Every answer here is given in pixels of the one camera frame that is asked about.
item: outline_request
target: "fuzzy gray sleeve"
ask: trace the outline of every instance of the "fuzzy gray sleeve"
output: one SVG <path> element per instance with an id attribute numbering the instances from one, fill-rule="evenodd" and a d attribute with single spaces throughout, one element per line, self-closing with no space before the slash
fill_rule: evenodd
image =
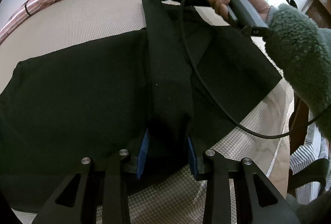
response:
<path id="1" fill-rule="evenodd" d="M 317 116 L 331 103 L 331 30 L 320 29 L 307 15 L 282 4 L 271 8 L 265 50 L 284 78 Z M 317 121 L 331 140 L 331 108 Z"/>

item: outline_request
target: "gray handle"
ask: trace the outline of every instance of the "gray handle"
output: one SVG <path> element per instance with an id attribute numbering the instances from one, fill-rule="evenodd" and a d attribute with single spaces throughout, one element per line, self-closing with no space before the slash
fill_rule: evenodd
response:
<path id="1" fill-rule="evenodd" d="M 248 0 L 230 0 L 229 22 L 239 27 L 245 36 L 268 36 L 269 28 Z"/>

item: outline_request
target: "beige bedsheet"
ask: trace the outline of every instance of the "beige bedsheet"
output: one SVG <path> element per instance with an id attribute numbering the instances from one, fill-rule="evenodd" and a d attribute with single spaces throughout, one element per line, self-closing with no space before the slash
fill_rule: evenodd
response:
<path id="1" fill-rule="evenodd" d="M 225 22 L 211 8 L 197 8 L 207 22 Z M 145 27 L 141 0 L 63 0 L 33 15 L 0 46 L 0 92 L 19 61 L 80 44 L 88 40 Z M 255 43 L 264 50 L 261 39 Z M 288 130 L 293 90 L 285 80 L 242 121 L 251 130 L 277 134 Z M 251 157 L 285 195 L 289 163 L 288 138 L 263 140 L 234 129 L 215 150 L 227 158 Z M 129 197 L 132 223 L 202 223 L 206 182 L 196 182 L 185 167 L 164 182 Z M 100 223 L 101 208 L 98 210 Z M 34 214 L 15 212 L 23 223 Z M 232 212 L 235 223 L 235 211 Z"/>

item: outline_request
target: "black strap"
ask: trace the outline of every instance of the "black strap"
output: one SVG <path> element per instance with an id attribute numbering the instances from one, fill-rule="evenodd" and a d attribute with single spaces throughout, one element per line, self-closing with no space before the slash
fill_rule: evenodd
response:
<path id="1" fill-rule="evenodd" d="M 151 66 L 152 120 L 157 122 L 154 126 L 159 136 L 169 139 L 172 134 L 172 142 L 177 143 L 183 139 L 193 115 L 191 70 L 161 0 L 142 0 L 142 3 Z"/>

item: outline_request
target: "sleeve cuff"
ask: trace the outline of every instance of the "sleeve cuff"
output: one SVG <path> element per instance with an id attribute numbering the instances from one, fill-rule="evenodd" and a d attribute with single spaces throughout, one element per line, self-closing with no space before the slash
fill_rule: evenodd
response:
<path id="1" fill-rule="evenodd" d="M 267 25 L 270 25 L 271 20 L 272 20 L 272 18 L 273 18 L 273 15 L 274 15 L 275 11 L 277 11 L 277 8 L 275 8 L 274 6 L 271 6 L 271 7 L 270 7 L 270 10 L 269 10 L 269 13 L 268 13 L 268 15 L 267 15 L 267 19 L 265 20 L 265 23 L 266 23 Z"/>

